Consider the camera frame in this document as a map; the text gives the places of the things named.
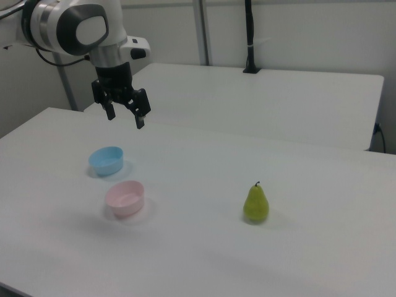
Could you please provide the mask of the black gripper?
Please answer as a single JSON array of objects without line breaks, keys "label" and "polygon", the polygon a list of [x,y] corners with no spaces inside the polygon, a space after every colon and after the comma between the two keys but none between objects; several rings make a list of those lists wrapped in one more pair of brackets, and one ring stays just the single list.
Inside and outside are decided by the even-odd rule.
[{"label": "black gripper", "polygon": [[144,118],[151,112],[151,106],[144,88],[134,90],[132,87],[132,72],[129,62],[115,67],[96,67],[98,80],[91,83],[93,98],[96,104],[102,106],[109,121],[116,115],[112,99],[106,92],[121,91],[121,104],[135,117],[136,127],[145,126]]}]

